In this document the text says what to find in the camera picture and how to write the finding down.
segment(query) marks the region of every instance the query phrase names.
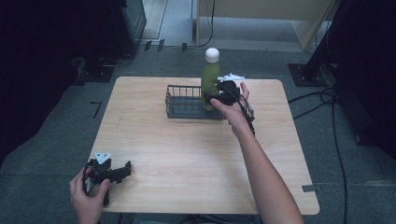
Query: human arm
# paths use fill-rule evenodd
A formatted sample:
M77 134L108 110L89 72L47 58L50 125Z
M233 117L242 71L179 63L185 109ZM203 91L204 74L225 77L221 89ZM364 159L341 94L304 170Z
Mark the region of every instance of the human arm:
M245 83L241 83L241 88L247 99L249 92ZM304 223L289 189L250 130L240 106L224 105L216 99L210 102L229 121L239 141L250 187L263 223ZM246 105L246 102L241 100L241 104Z
M83 171L84 169L69 183L71 203L75 208L79 224L96 224L102 215L103 199L110 185L110 180L104 180L100 185L98 194L95 197L89 197L82 188L83 182L85 182L85 179L82 179Z

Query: black wire basket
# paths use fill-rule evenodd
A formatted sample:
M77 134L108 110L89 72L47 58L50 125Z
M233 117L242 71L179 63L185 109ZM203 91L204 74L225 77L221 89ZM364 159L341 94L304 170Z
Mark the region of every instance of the black wire basket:
M169 85L165 103L169 119L222 119L221 112L216 108L205 110L200 86Z

